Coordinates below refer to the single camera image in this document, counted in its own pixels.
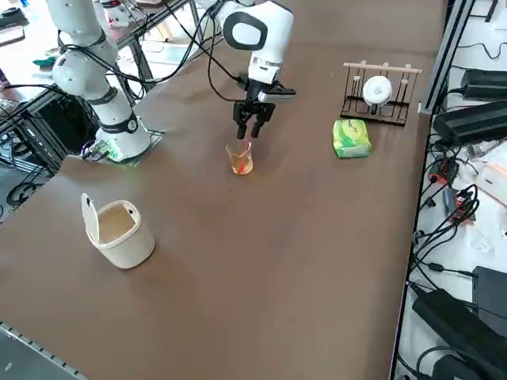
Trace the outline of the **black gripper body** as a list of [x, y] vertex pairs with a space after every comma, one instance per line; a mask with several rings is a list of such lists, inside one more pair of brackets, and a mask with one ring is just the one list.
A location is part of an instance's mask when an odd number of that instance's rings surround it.
[[272, 84], [266, 84], [249, 78], [240, 78], [237, 85], [244, 90], [245, 96], [242, 99], [234, 101], [234, 105], [243, 105], [249, 101], [271, 104], [271, 101], [267, 100], [266, 97], [267, 93], [273, 88]]

